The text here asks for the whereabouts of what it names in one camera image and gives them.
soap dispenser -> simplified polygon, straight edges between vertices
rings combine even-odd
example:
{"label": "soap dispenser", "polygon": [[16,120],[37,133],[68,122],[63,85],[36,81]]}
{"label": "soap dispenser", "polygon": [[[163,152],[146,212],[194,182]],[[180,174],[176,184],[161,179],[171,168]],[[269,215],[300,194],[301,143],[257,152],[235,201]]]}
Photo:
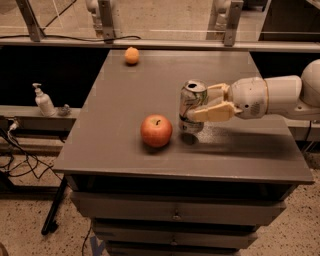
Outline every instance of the soap dispenser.
{"label": "soap dispenser", "polygon": [[36,92],[36,103],[39,106],[42,115],[44,116],[52,116],[56,113],[56,109],[49,97],[48,94],[43,93],[43,91],[39,88],[41,84],[33,83],[32,86],[35,88]]}

soda can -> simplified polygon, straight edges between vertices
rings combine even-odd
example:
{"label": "soda can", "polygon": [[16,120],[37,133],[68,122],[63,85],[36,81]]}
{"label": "soda can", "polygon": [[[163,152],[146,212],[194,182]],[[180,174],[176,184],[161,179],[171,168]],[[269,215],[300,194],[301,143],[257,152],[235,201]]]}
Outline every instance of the soda can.
{"label": "soda can", "polygon": [[187,117],[190,109],[204,105],[207,102],[207,87],[200,80],[189,80],[181,89],[179,128],[185,133],[198,133],[203,129],[203,122],[194,122]]}

apple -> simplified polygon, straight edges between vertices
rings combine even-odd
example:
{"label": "apple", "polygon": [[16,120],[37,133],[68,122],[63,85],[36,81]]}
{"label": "apple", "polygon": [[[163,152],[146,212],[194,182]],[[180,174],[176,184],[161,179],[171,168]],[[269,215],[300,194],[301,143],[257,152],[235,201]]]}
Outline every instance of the apple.
{"label": "apple", "polygon": [[172,125],[163,115],[149,115],[141,123],[140,134],[144,143],[153,148],[160,148],[170,141]]}

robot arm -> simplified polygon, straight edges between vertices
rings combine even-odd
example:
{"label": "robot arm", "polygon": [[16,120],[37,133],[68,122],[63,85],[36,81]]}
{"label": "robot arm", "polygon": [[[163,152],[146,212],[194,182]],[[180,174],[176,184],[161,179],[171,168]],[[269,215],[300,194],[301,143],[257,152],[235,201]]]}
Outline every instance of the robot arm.
{"label": "robot arm", "polygon": [[301,78],[285,76],[245,78],[232,85],[207,88],[207,104],[190,108],[194,122],[221,122],[233,116],[242,119],[278,114],[289,119],[320,119],[320,60],[310,63]]}

drawer handle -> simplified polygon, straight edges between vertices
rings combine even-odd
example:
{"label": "drawer handle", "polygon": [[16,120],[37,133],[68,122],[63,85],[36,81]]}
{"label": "drawer handle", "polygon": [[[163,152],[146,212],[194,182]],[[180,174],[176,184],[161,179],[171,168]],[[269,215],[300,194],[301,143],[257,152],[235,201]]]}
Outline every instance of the drawer handle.
{"label": "drawer handle", "polygon": [[172,216],[172,219],[174,221],[181,221],[182,217],[179,215],[178,211],[176,211],[175,214]]}
{"label": "drawer handle", "polygon": [[171,245],[171,246],[177,246],[178,243],[176,242],[176,240],[173,239],[172,242],[170,243],[170,245]]}

